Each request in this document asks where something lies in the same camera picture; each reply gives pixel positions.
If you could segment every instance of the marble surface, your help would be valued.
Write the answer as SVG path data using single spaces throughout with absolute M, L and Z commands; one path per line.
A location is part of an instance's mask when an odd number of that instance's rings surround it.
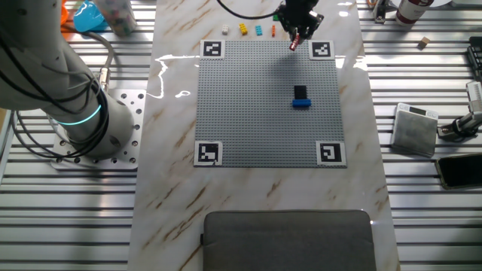
M 259 15 L 279 1 L 226 1 Z M 379 271 L 399 270 L 398 253 L 362 34 L 354 0 L 320 1 L 313 39 L 334 41 L 348 169 L 194 168 L 199 41 L 288 40 L 271 19 L 233 17 L 215 0 L 158 0 L 144 118 L 129 271 L 202 270 L 200 234 L 217 210 L 362 209 L 373 221 Z M 248 27 L 241 36 L 239 23 Z M 221 34 L 230 26 L 228 36 Z M 255 26 L 264 35 L 257 36 Z

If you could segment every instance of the gray lego baseplate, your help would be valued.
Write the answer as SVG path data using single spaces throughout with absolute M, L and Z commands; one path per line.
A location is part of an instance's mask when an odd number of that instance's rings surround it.
M 222 163 L 211 166 L 346 168 L 335 61 L 310 60 L 308 42 L 289 45 L 226 41 L 223 59 L 201 57 L 195 166 L 218 149 L 199 142 L 220 142 Z M 307 87 L 309 108 L 293 108 L 294 86 Z

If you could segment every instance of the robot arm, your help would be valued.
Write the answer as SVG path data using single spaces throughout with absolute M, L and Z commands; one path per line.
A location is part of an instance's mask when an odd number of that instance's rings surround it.
M 283 29 L 289 33 L 293 43 L 291 50 L 296 50 L 299 44 L 311 39 L 324 17 L 313 11 L 318 0 L 286 0 L 277 10 Z
M 64 128 L 77 150 L 61 155 L 44 149 L 37 155 L 104 159 L 128 142 L 133 117 L 125 104 L 103 91 L 63 38 L 60 2 L 0 1 L 0 107 L 40 108 Z

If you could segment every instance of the blue lego brick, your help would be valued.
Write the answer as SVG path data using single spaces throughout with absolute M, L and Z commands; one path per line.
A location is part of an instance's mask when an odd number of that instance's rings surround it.
M 310 99 L 294 99 L 293 100 L 293 107 L 310 107 L 311 100 Z
M 263 35 L 263 29 L 261 29 L 261 26 L 256 26 L 256 35 Z

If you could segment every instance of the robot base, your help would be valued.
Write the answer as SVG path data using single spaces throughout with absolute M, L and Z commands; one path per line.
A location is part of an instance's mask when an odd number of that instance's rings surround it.
M 139 153 L 141 149 L 141 135 L 145 109 L 145 90 L 109 90 L 108 94 L 119 101 L 122 101 L 131 111 L 134 119 L 133 134 L 129 142 L 120 151 L 113 154 L 108 159 L 95 160 L 91 157 L 67 158 L 52 160 L 50 163 L 57 170 L 135 170 L 138 167 Z M 58 126 L 61 134 L 63 128 Z M 53 143 L 53 151 L 58 154 L 74 152 L 75 149 L 66 144 L 56 135 Z

